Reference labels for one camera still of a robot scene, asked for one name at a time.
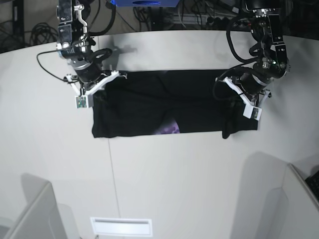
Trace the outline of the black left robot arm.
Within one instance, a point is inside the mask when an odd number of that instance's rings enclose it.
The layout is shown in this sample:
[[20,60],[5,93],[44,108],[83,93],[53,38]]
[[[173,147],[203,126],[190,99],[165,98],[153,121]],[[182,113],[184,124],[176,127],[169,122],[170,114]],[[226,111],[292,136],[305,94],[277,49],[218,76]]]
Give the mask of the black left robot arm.
[[[278,0],[244,0],[243,13],[231,19],[226,37],[233,56],[242,64],[253,64],[252,68],[240,67],[242,75],[237,81],[241,89],[253,97],[261,93],[274,79],[282,78],[289,60],[283,39]],[[256,44],[249,49],[250,59],[241,58],[235,51],[230,31],[234,23],[247,19]]]

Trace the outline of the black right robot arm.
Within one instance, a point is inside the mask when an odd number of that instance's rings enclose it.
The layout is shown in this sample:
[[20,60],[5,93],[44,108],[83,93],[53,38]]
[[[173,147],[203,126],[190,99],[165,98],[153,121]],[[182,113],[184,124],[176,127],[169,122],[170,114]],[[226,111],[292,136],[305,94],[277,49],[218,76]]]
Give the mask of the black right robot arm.
[[79,81],[85,89],[91,89],[104,77],[110,74],[102,70],[102,62],[109,58],[113,51],[103,48],[93,51],[96,45],[94,37],[106,34],[113,26],[116,6],[107,2],[111,10],[111,19],[107,27],[99,32],[92,32],[92,25],[87,23],[91,12],[91,0],[60,0],[57,6],[59,19],[57,50],[61,58],[73,68],[76,75],[71,81]]

